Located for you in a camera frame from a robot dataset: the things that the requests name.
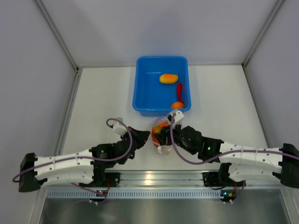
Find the clear zip top bag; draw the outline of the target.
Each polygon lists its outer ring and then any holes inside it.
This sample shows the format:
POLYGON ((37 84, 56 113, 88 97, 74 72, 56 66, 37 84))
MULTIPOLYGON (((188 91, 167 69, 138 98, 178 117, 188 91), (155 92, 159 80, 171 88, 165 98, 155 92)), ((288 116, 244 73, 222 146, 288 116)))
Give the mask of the clear zip top bag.
POLYGON ((150 140, 153 144, 155 151, 160 155, 163 154, 167 155, 172 150, 171 140, 169 135, 169 127, 170 127, 170 121, 167 119, 167 117, 158 117, 157 119, 155 119, 149 124, 150 140), (152 127, 154 126, 161 127, 161 132, 154 134, 154 136, 158 139, 159 144, 153 142, 151 137, 151 130, 152 127))

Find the red fake chili pepper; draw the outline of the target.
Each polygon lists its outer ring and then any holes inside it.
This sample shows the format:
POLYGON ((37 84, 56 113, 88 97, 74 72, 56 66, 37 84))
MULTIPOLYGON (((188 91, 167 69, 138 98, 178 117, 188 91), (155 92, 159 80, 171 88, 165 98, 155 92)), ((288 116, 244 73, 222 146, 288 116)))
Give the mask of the red fake chili pepper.
POLYGON ((177 87, 176 87, 176 95, 177 95, 177 99, 180 103, 184 104, 184 101, 182 99, 182 84, 181 83, 177 83, 177 87))

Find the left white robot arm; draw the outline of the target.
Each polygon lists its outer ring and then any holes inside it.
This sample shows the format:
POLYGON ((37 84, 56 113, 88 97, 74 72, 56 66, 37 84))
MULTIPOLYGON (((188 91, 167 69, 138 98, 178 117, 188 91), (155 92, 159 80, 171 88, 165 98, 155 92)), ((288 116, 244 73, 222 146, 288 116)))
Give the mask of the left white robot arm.
POLYGON ((51 185, 75 183, 82 187, 98 187, 106 180, 105 170, 123 165, 142 148, 149 131, 132 127, 115 143, 99 144, 74 154, 41 157, 26 154, 20 164, 20 173, 13 178, 21 193, 33 192, 51 185))

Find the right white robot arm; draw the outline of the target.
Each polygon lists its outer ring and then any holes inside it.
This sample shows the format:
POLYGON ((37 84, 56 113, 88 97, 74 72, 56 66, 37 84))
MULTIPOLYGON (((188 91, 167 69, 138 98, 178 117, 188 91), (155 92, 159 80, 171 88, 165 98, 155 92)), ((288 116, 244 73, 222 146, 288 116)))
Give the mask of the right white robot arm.
POLYGON ((155 126, 152 138, 159 147, 172 146, 192 165, 219 163, 218 180, 223 185, 247 180, 269 180, 299 187, 299 151, 292 144, 277 148, 251 148, 202 136, 190 126, 155 126))

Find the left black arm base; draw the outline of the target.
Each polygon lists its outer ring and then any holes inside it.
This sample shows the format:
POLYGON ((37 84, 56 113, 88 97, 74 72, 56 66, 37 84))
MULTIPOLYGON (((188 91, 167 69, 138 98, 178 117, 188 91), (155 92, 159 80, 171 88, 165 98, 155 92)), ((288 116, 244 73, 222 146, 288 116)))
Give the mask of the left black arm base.
POLYGON ((120 182, 121 174, 119 172, 99 173, 93 178, 94 187, 117 187, 120 182))

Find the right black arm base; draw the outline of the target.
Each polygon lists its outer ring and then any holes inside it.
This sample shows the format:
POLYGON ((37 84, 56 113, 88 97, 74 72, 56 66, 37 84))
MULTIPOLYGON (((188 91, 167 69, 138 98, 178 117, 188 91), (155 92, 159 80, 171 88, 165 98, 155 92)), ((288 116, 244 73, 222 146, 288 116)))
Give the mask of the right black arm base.
POLYGON ((212 189, 222 189, 227 186, 227 183, 219 179, 219 172, 204 172, 202 173, 203 182, 205 187, 212 189))

